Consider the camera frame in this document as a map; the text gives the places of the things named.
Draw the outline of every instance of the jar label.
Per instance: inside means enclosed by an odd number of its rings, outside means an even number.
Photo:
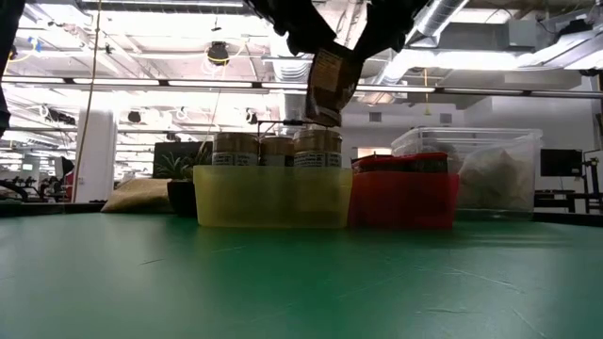
[[[261,166],[279,166],[279,167],[292,167],[293,156],[290,155],[262,155],[260,157]]]
[[[257,154],[219,152],[211,156],[214,166],[257,166]]]
[[[295,154],[295,167],[341,167],[341,153],[303,152]]]

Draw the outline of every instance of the red package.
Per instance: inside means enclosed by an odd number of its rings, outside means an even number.
[[[370,155],[352,160],[351,168],[354,173],[379,170],[448,173],[448,156],[445,153],[419,153],[405,156]]]

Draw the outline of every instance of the black plant pot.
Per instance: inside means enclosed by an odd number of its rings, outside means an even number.
[[[180,217],[196,218],[195,185],[190,181],[170,181],[168,197],[173,211]]]

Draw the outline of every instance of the green table surface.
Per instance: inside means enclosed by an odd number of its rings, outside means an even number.
[[[603,229],[0,218],[0,338],[601,338]]]

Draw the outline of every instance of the potted plant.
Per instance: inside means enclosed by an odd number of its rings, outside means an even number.
[[[188,155],[163,154],[162,161],[156,165],[158,176],[171,178],[168,182],[168,197],[171,208],[180,217],[197,217],[192,172],[196,165],[211,164],[211,147],[207,146],[211,144],[202,144],[197,153]]]

